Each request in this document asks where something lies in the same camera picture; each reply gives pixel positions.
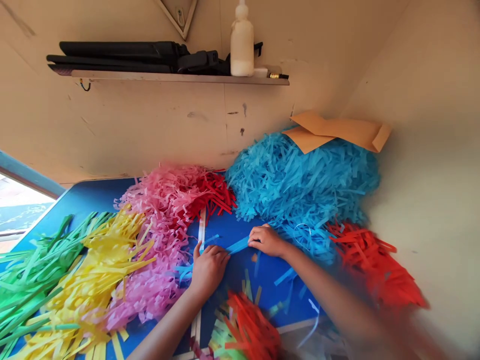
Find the brown paper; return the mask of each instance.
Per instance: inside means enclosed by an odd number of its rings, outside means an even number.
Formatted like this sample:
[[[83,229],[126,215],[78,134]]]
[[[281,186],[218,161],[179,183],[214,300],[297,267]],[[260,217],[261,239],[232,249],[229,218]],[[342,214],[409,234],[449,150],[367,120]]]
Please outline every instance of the brown paper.
[[[340,138],[374,153],[379,153],[390,136],[392,128],[380,122],[336,118],[325,120],[314,111],[291,116],[298,127],[283,133],[298,145],[304,154]]]

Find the forearm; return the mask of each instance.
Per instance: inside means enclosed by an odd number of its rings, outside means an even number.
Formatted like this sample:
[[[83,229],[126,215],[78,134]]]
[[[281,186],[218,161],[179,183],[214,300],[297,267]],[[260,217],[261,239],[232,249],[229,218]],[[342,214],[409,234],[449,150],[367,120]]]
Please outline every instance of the forearm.
[[[167,360],[206,299],[187,289],[127,360]]]
[[[337,329],[354,348],[395,346],[373,311],[350,291],[291,245],[283,259],[296,271]]]

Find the blue table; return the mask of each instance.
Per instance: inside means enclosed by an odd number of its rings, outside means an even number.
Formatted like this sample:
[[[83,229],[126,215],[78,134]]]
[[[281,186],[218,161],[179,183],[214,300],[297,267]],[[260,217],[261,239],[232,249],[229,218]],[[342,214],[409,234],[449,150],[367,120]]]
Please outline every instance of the blue table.
[[[57,200],[12,251],[31,249],[33,245],[30,243],[30,240],[37,239],[39,234],[54,234],[59,229],[63,218],[68,214],[74,215],[71,224],[71,229],[74,229],[91,212],[115,212],[113,208],[114,199],[119,199],[127,188],[134,183],[133,178],[128,178],[84,181],[75,184]],[[229,215],[227,213],[224,213],[222,216],[212,215],[205,229],[205,239],[219,235],[219,238],[215,239],[214,242],[227,248],[238,240],[246,237],[253,226],[262,225],[263,223],[264,221],[260,219],[254,219],[251,222],[237,221],[235,215]],[[198,237],[198,222],[190,225],[188,234]],[[245,279],[245,269],[248,269],[250,274],[253,296],[257,293],[258,287],[262,287],[259,303],[262,309],[269,309],[279,301],[286,300],[290,290],[290,284],[283,282],[279,286],[275,286],[274,281],[289,269],[288,264],[281,259],[263,254],[260,257],[258,277],[255,278],[255,263],[252,262],[252,256],[255,252],[256,250],[247,248],[231,257],[226,268],[224,279],[219,287],[219,296],[212,296],[201,310],[200,347],[206,348],[208,346],[216,319],[214,311],[220,305],[221,297],[226,298],[225,289],[227,285],[234,291],[240,292],[242,290],[242,280]],[[0,264],[0,270],[4,268],[5,264]],[[271,319],[274,326],[283,327],[317,316],[317,313],[312,309],[308,301],[309,298],[313,299],[312,294],[307,290],[303,299],[300,299],[298,296],[303,285],[304,283],[297,277],[293,284],[293,295],[288,314],[281,310]],[[125,358],[155,325],[155,320],[141,324],[138,318],[128,324],[126,329],[130,337],[125,343],[120,341]],[[175,355],[189,353],[190,334],[191,330],[189,329],[179,344]],[[23,345],[23,340],[19,341],[14,353],[20,350]],[[106,358],[108,360],[114,360],[116,358],[111,343],[107,345]],[[184,355],[181,356],[181,359],[189,360],[193,359],[193,357]]]

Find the metal shelf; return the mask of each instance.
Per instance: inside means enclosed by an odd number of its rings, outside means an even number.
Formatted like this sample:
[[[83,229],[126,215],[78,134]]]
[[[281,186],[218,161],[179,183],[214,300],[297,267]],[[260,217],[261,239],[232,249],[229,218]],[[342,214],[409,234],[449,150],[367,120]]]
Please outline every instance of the metal shelf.
[[[287,79],[272,79],[263,77],[236,77],[211,75],[185,75],[156,72],[123,72],[123,71],[93,71],[73,70],[73,78],[90,80],[140,80],[174,83],[217,83],[217,84],[250,84],[250,85],[283,85],[289,86]]]

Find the beige wall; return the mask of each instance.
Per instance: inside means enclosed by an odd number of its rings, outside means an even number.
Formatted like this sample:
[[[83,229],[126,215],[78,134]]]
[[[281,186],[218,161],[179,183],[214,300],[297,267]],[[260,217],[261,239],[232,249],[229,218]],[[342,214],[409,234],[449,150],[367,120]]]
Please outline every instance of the beige wall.
[[[165,160],[225,167],[292,112],[338,115],[408,0],[249,1],[265,44],[258,63],[282,66],[289,87],[104,80],[90,92],[45,56],[61,54],[62,40],[181,42],[154,1],[2,2],[16,20],[0,4],[0,150],[66,184],[137,176]],[[198,2],[191,52],[225,58],[236,3]]]
[[[342,112],[393,125],[370,203],[372,228],[398,247],[400,263],[430,301],[420,317],[436,339],[476,359],[479,96],[480,4],[416,0]]]

